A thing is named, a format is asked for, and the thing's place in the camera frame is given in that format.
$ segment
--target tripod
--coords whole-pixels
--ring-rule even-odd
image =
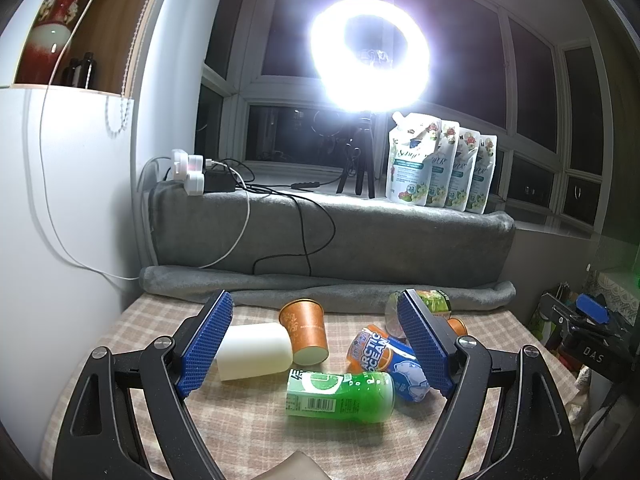
[[[369,198],[376,197],[376,187],[373,170],[373,133],[371,132],[371,114],[366,112],[358,119],[356,132],[353,134],[351,143],[347,144],[344,167],[340,176],[336,194],[342,193],[347,177],[350,176],[350,165],[352,162],[357,163],[356,166],[356,195],[362,194],[362,185],[364,183],[364,174],[367,173],[367,189],[369,190]]]

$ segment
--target white pouch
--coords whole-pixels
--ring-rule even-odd
[[[470,213],[478,213],[480,215],[484,213],[491,179],[494,177],[495,150],[497,146],[497,136],[480,136],[480,147],[478,148],[478,156],[476,156],[474,176],[471,178],[469,200],[466,203],[466,210]]]
[[[431,155],[431,181],[425,204],[428,207],[444,207],[459,136],[460,124],[454,121],[442,121],[438,147]]]
[[[460,128],[458,150],[453,160],[453,170],[449,179],[449,190],[444,207],[464,211],[469,195],[471,177],[474,174],[476,155],[480,144],[480,132]]]
[[[386,197],[391,202],[424,205],[429,192],[431,163],[440,132],[437,117],[395,112],[396,127],[389,132]]]

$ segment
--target ring light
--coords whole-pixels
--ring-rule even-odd
[[[391,69],[360,62],[344,43],[347,21],[377,16],[402,32],[404,61]],[[311,29],[311,52],[327,95],[351,112],[385,112],[413,103],[429,75],[429,47],[422,31],[404,10],[381,0],[343,0],[322,12]]]

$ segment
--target illuminated ring lamp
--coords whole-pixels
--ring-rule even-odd
[[[394,25],[407,43],[404,61],[393,68],[365,64],[347,47],[344,31],[356,16],[377,16]],[[420,97],[429,76],[429,47],[420,28],[404,10],[381,0],[343,0],[322,12],[311,28],[311,53],[332,101],[348,112],[366,112],[352,142],[358,159],[355,191],[362,193],[367,173],[369,198],[375,198],[371,112],[398,110]],[[344,189],[349,155],[336,193]]]

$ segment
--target plaid tablecloth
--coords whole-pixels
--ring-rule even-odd
[[[201,305],[143,295],[136,300],[96,346],[114,353],[139,350],[159,335],[172,334],[185,317]],[[257,307],[236,306],[233,324],[269,322],[278,313]],[[518,351],[524,344],[542,349],[534,337],[508,311],[459,316],[471,335],[487,348]],[[317,370],[345,370],[346,350],[360,329],[382,316],[326,314],[330,355]],[[574,377],[542,349],[564,403],[576,393]],[[64,389],[51,417],[42,446],[40,465],[48,478],[60,425],[84,361]],[[423,402],[396,400],[384,424],[357,424],[336,420],[285,416],[287,373],[221,383],[216,364],[202,387],[187,399],[187,407],[209,451],[225,476],[250,479],[301,450],[334,480],[362,478],[403,479],[420,454],[444,406],[445,399],[430,391]],[[171,478],[149,419],[143,394],[132,390],[132,400],[142,442],[154,472]],[[484,456],[497,409],[498,391],[490,390],[476,439],[461,477],[478,470]]]

